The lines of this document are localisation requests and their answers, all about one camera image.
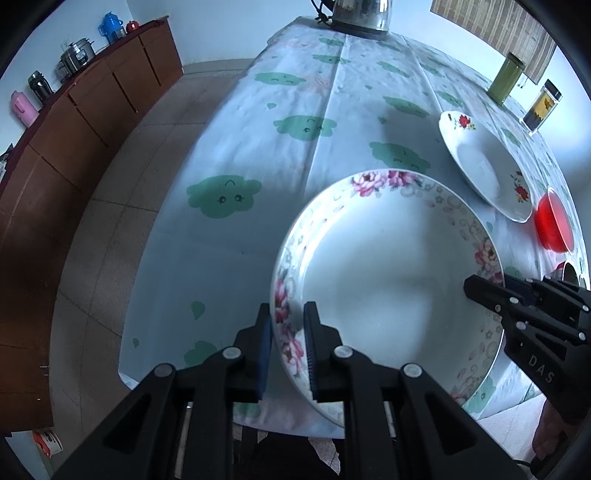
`oval plate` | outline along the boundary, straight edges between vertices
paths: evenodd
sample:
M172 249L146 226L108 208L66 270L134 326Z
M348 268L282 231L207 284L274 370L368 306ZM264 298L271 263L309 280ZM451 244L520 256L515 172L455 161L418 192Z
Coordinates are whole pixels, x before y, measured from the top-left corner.
M443 112L441 136L457 166L474 190L510 220L531 216L530 187L521 168L501 140L462 112Z
M502 339L501 317L464 295L472 274L503 283L486 229L451 190L408 170L337 182L299 215L275 264L270 303L287 374L343 426L342 403L311 399L302 311L315 301L345 345L389 367L417 362L465 403Z

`round white plate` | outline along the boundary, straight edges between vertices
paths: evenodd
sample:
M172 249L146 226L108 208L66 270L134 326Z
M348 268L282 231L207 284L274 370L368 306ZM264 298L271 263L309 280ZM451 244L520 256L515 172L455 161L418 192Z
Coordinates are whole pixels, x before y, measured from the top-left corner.
M531 216L530 187L503 143L462 112L443 112L439 130L457 166L478 194L510 220Z
M345 345L389 367L417 362L465 403L502 339L501 318L464 295L472 274L503 283L485 228L451 190L407 170L337 182L300 214L275 264L271 311L285 370L343 425L341 403L311 399L302 310L315 301Z

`glass jar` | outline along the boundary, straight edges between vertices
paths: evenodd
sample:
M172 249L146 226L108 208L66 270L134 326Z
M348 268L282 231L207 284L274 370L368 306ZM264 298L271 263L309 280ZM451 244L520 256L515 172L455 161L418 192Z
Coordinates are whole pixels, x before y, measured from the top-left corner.
M491 86L488 87L488 96L498 105L502 105L524 70L523 62L509 52L499 73L496 74Z
M546 83L540 90L538 98L531 104L530 109L519 121L527 127L529 134L533 135L537 132L540 125L550 115L550 112L556 108L558 102L562 98L562 93L558 91L555 85L546 80Z

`dark pants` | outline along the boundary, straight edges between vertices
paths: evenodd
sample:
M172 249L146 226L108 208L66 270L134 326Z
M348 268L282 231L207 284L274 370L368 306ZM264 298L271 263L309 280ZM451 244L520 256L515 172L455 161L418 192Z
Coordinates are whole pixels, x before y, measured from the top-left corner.
M344 478L343 440L334 440ZM252 455L237 472L241 480L339 480L306 437L270 433L255 446Z

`cabinet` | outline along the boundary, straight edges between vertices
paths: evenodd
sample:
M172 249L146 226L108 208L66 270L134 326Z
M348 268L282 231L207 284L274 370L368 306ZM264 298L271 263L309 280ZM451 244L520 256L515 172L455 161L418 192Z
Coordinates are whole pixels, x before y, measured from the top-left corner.
M48 362L61 271L125 138L182 75L166 18L101 51L39 112L0 182L0 433L53 424Z

